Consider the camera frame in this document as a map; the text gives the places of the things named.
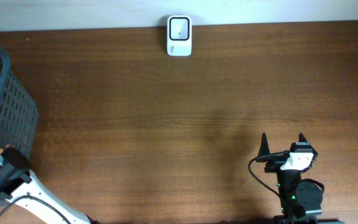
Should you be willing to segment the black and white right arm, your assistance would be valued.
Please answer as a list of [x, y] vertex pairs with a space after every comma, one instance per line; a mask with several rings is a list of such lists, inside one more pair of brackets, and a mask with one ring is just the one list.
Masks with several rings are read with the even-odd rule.
[[[324, 185], [301, 177], [312, 168], [317, 156], [317, 151], [302, 133], [289, 150], [282, 152], [270, 152], [267, 135], [262, 134], [258, 155], [251, 159], [248, 170], [256, 181], [280, 199], [282, 214], [273, 218], [274, 223], [340, 223], [339, 220], [318, 219], [323, 211]], [[252, 172], [253, 162], [264, 163], [264, 172], [276, 174], [278, 190], [269, 187]]]

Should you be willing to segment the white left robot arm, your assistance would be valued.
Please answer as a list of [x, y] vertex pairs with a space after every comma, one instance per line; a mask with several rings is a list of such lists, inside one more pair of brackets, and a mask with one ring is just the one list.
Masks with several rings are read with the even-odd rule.
[[67, 205], [46, 188], [32, 171], [28, 158], [12, 145], [0, 149], [0, 200], [7, 202], [0, 218], [18, 205], [45, 223], [97, 223]]

